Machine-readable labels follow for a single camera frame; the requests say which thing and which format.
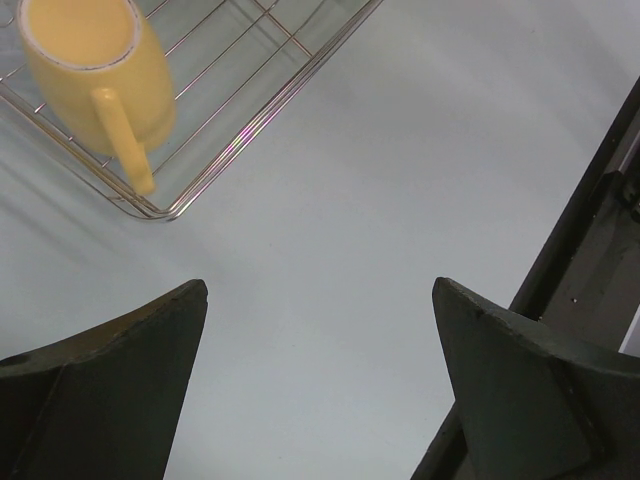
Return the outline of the cream yellow handled mug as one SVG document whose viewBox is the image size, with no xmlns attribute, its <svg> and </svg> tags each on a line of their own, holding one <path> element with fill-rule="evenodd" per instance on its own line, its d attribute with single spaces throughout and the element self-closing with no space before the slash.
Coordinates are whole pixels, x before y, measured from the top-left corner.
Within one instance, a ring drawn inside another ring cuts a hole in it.
<svg viewBox="0 0 640 480">
<path fill-rule="evenodd" d="M 114 156 L 133 190 L 155 189 L 148 152 L 176 119 L 168 61 L 133 1 L 21 1 L 16 21 L 29 70 L 73 138 Z"/>
</svg>

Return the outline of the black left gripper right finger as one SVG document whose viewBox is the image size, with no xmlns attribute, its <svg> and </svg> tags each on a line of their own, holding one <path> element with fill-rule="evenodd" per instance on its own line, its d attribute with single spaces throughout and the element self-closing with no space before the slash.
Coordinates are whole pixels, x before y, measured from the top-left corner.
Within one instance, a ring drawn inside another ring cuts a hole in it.
<svg viewBox="0 0 640 480">
<path fill-rule="evenodd" d="M 479 479 L 636 479 L 639 360 L 436 280 L 437 329 Z"/>
</svg>

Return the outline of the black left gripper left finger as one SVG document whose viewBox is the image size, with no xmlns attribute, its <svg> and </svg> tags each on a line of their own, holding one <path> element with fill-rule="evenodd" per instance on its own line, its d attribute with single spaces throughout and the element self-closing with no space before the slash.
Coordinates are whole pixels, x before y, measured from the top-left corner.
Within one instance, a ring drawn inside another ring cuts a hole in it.
<svg viewBox="0 0 640 480">
<path fill-rule="evenodd" d="M 161 479 L 196 359 L 207 287 L 1 362 L 4 479 Z"/>
</svg>

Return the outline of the metal wire dish rack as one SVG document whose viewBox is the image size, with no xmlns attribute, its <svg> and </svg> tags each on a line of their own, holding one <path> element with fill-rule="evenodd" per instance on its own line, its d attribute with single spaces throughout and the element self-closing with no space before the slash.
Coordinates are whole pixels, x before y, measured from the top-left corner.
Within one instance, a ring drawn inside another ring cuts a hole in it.
<svg viewBox="0 0 640 480">
<path fill-rule="evenodd" d="M 176 121 L 135 193 L 119 162 L 76 140 L 38 92 L 1 5 L 1 120 L 76 182 L 141 220 L 182 215 L 376 9 L 373 1 L 143 1 L 174 83 Z"/>
</svg>

